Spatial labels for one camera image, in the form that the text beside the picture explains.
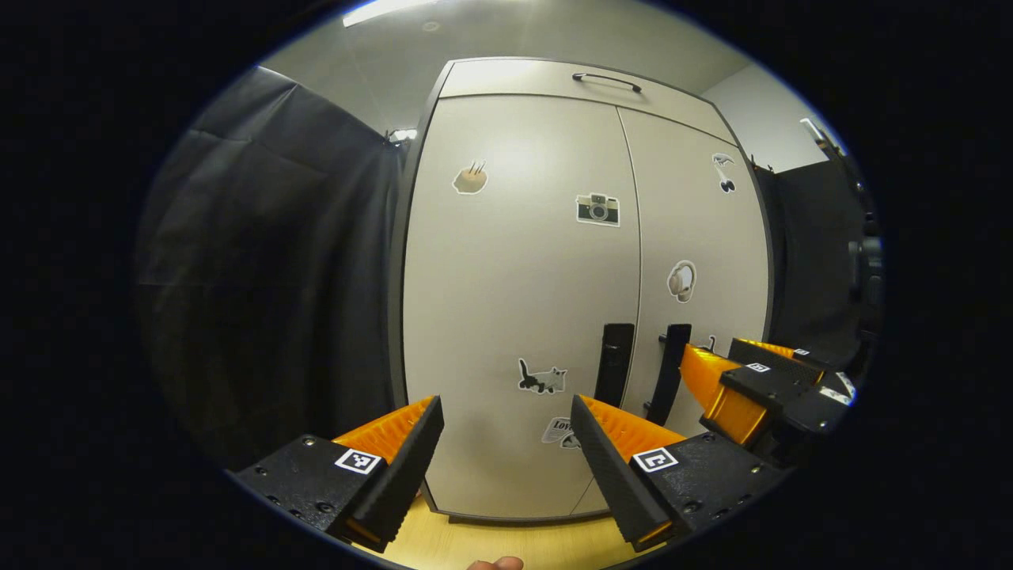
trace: bird sticker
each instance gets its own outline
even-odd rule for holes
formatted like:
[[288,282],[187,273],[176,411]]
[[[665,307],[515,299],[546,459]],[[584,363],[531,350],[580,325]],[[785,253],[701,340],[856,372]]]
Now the bird sticker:
[[734,164],[735,161],[731,159],[730,156],[723,152],[716,152],[711,156],[711,161],[714,163],[714,169],[717,170],[717,175],[720,176],[721,180],[721,191],[729,193],[735,190],[735,182],[731,181],[727,176],[724,175],[724,166],[727,164]]

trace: white cabinet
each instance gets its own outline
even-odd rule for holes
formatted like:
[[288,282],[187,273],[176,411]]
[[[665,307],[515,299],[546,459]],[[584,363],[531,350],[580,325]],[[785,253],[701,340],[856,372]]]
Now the white cabinet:
[[[669,325],[692,325],[690,342],[698,346],[709,347],[713,336],[719,354],[728,353],[732,337],[763,338],[770,260],[762,205],[737,147],[636,110],[619,114],[636,178],[642,256],[623,409],[642,414],[661,364],[658,335]],[[726,180],[734,189],[726,191]],[[695,269],[687,303],[673,297],[668,283],[683,260]],[[687,437],[703,433],[702,414],[689,391],[680,391],[666,427]]]
[[[748,164],[710,103],[627,74],[474,60],[437,89],[406,167],[389,309],[399,403],[443,400],[426,496],[464,517],[602,511],[564,436],[573,395],[595,395],[603,328],[634,326],[622,406],[641,416],[669,324],[718,351],[762,338],[768,243]],[[669,288],[681,260],[686,303]],[[686,392],[667,425],[692,435]]]

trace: cabinet door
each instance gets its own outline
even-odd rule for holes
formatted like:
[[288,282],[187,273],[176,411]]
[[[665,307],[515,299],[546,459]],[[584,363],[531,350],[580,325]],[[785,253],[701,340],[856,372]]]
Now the cabinet door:
[[[592,192],[618,202],[618,225],[578,221],[577,198]],[[543,436],[568,419],[574,394],[594,395],[603,327],[635,323],[638,288],[616,107],[524,95],[438,103],[408,218],[402,311],[408,399],[443,400],[425,477],[438,510],[577,514],[588,463]],[[530,390],[521,359],[540,381]]]
[[[737,147],[664,118],[626,108],[619,112],[633,161],[643,255],[623,407],[642,417],[665,348],[657,338],[670,324],[692,325],[691,342],[697,346],[709,347],[713,336],[717,354],[727,354],[732,337],[763,339],[770,256],[760,198]],[[694,272],[692,291],[682,299],[669,284],[680,261],[690,261]],[[682,387],[666,427],[688,437],[702,433],[702,414]]]

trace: finger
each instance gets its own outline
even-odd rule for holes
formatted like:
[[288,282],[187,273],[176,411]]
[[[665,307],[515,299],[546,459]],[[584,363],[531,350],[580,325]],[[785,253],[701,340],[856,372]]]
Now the finger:
[[495,564],[492,564],[490,562],[485,562],[483,560],[476,560],[471,563],[471,566],[468,567],[468,570],[499,570],[499,568],[497,568]]
[[524,561],[516,556],[504,556],[496,561],[498,570],[524,570]]

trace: black door handle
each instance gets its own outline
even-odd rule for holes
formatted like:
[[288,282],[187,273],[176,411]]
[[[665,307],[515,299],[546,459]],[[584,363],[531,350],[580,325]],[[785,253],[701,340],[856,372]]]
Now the black door handle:
[[682,373],[679,368],[683,363],[683,351],[690,342],[690,325],[669,325],[665,335],[658,337],[658,341],[665,343],[665,352],[661,355],[661,368],[657,372],[657,384],[654,385],[654,396],[650,402],[644,403],[647,409],[646,419],[659,426],[664,426],[669,421],[669,413],[672,412],[672,405],[676,401],[676,393],[679,392],[679,385],[683,382]]
[[602,333],[602,358],[598,363],[595,400],[617,408],[622,404],[632,353],[633,325],[606,325]]
[[625,83],[625,84],[629,85],[630,87],[633,87],[633,92],[634,93],[639,93],[640,91],[643,90],[643,89],[640,88],[640,85],[637,85],[636,83],[630,83],[629,81],[626,81],[624,79],[616,79],[615,77],[608,77],[606,75],[598,75],[598,74],[595,74],[595,73],[574,73],[573,74],[573,80],[574,81],[579,81],[579,80],[583,79],[585,77],[598,77],[599,79],[608,79],[609,81],[617,81],[619,83]]

